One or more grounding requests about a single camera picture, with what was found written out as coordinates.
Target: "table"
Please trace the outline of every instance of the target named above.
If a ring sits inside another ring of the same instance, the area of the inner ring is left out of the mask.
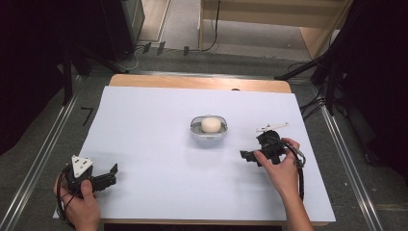
[[[265,171],[241,159],[237,149],[259,146],[254,123],[258,123],[257,119],[270,120],[270,112],[276,121],[290,122],[290,127],[279,133],[292,134],[302,143],[302,151],[308,153],[308,166],[304,169],[305,207],[312,223],[323,225],[335,221],[297,103],[290,92],[288,83],[280,81],[114,76],[105,88],[80,153],[94,161],[95,175],[99,174],[98,170],[104,173],[118,163],[116,185],[98,195],[102,222],[284,224],[283,205]],[[251,105],[243,104],[248,98],[255,100],[251,100]],[[186,104],[195,99],[201,104]],[[227,107],[210,108],[203,99],[219,100],[222,105],[229,103]],[[275,103],[264,109],[264,103],[268,102]],[[263,113],[244,112],[242,106],[253,109],[261,106]],[[207,111],[220,113],[227,119],[230,131],[223,141],[197,143],[191,139],[189,119],[197,112]],[[250,117],[257,119],[247,121]]]
[[[352,0],[222,0],[219,19],[300,27],[312,59],[320,55],[334,30],[341,29]],[[216,19],[217,0],[201,0],[200,38],[204,19]]]

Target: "human hand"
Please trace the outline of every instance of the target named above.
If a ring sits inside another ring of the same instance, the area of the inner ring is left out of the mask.
[[[57,194],[57,188],[58,179],[54,186],[54,194]],[[95,231],[98,229],[101,215],[98,203],[92,192],[90,180],[85,180],[81,183],[81,192],[84,199],[72,197],[73,195],[68,193],[66,188],[61,187],[61,200],[65,205],[66,216],[75,225],[77,231]]]
[[[299,143],[289,138],[282,138],[283,142],[299,148]],[[274,165],[260,151],[254,151],[255,158],[267,171],[270,181],[283,198],[298,195],[298,174],[294,164],[295,156],[285,148],[286,157],[279,165]]]

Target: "gray floor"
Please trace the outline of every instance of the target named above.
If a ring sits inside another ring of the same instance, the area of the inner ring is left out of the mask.
[[[164,54],[157,56],[156,51],[151,49],[146,54],[139,52],[137,54],[139,65],[131,70],[131,73],[139,71],[213,73],[239,75],[237,77],[243,78],[252,76],[251,78],[254,79],[271,79],[272,76],[286,73],[291,64],[307,61],[307,59],[302,59],[301,55],[298,56],[294,53],[294,58],[285,60],[282,58],[285,57],[283,51],[281,55],[271,56],[241,56],[218,53],[191,53],[188,56],[183,56],[182,51],[169,49],[166,49]],[[88,111],[81,110],[81,107],[95,108],[96,111],[102,89],[109,84],[112,77],[112,72],[107,68],[94,62],[91,63],[92,73],[90,77],[84,77],[84,85],[77,89],[79,91],[77,101],[29,200],[23,204],[24,209],[14,230],[71,230],[65,224],[52,219],[55,210],[52,187],[64,164],[69,162],[69,158],[73,154],[79,153],[94,118],[95,112],[89,122],[83,126]],[[123,65],[132,66],[134,63],[135,60],[129,59]],[[315,90],[309,84],[309,77],[312,72],[313,70],[302,73],[290,81],[299,105],[308,103],[315,96]],[[0,156],[0,165],[2,166],[0,168],[0,194],[2,197],[0,200],[0,218],[7,213],[14,194],[37,157],[46,134],[62,108],[63,95],[62,91],[59,92],[32,123],[18,145]],[[404,227],[408,227],[408,188],[402,178],[388,167],[368,165],[352,127],[342,114],[335,112],[335,118],[352,160],[370,194],[384,230],[403,230]],[[306,119],[305,125],[337,219],[336,222],[327,226],[317,227],[317,230],[369,230],[322,112],[317,112]]]

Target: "white tag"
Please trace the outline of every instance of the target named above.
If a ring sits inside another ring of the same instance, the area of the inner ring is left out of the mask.
[[[90,166],[92,166],[92,164],[93,161],[88,158],[72,156],[72,166],[74,168],[75,178],[80,177]]]
[[[275,129],[278,129],[278,128],[281,128],[281,127],[286,127],[286,126],[289,126],[289,122],[286,122],[286,123],[283,123],[283,124],[273,124],[273,125],[268,124],[267,127],[257,129],[256,132],[267,132],[267,131],[270,131],[270,130],[275,130]]]

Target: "white ball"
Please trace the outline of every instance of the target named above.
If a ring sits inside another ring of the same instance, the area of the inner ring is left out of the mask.
[[[201,121],[201,130],[205,133],[217,133],[221,130],[221,121],[216,117],[206,117]]]

